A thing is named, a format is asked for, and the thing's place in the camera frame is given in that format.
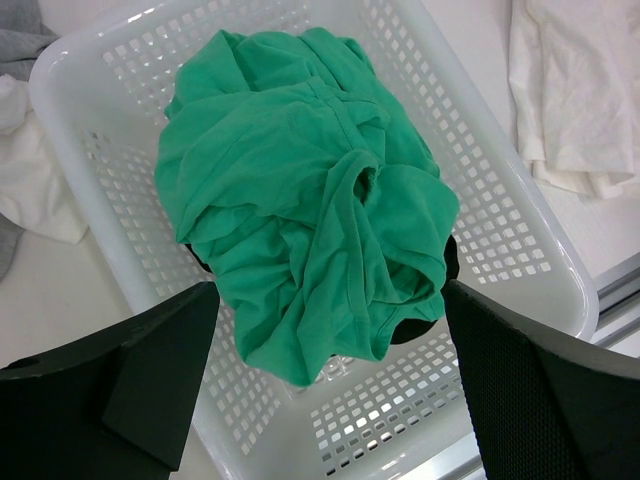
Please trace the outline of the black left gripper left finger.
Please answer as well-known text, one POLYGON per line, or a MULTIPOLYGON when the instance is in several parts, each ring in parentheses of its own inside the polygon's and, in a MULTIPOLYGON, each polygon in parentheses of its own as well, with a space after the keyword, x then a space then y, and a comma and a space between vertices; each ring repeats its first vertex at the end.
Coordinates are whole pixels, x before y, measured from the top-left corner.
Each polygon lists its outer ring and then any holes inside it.
POLYGON ((167 479, 179 470, 219 294, 201 282, 1 370, 4 479, 167 479))

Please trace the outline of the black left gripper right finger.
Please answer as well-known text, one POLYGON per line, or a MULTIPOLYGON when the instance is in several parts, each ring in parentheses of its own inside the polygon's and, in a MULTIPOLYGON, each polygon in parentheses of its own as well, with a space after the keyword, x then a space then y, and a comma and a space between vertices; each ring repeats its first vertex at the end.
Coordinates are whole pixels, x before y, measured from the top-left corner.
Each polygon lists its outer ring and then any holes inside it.
POLYGON ((487 478, 638 478, 638 360, 457 280, 443 297, 487 478))

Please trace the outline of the black tank top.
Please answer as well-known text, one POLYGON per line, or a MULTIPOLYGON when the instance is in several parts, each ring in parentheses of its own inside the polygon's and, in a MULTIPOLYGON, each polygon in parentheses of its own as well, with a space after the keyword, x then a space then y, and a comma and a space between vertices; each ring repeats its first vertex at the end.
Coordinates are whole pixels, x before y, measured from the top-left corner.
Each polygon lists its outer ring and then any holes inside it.
MULTIPOLYGON (((211 273, 211 267, 197 254, 190 241, 186 241, 184 246, 188 249, 189 253, 197 261, 198 265, 206 272, 211 273)), ((444 285, 447 285, 451 280, 457 279, 460 272, 460 263, 458 260, 457 243, 452 235, 447 239, 444 248, 444 262, 446 266, 446 278, 444 285)), ((415 340, 433 328, 431 321, 423 321, 418 318, 405 318, 394 329, 391 337, 392 345, 402 345, 415 340)))

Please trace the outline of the green tank top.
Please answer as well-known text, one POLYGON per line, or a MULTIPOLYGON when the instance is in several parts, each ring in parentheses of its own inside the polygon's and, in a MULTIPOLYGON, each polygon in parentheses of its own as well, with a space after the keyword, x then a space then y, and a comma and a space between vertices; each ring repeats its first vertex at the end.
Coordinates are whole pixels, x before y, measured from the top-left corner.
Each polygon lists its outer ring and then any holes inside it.
POLYGON ((158 196, 245 363, 307 387, 333 356, 382 360, 403 319, 443 316, 459 202, 355 40, 220 31, 165 113, 158 196))

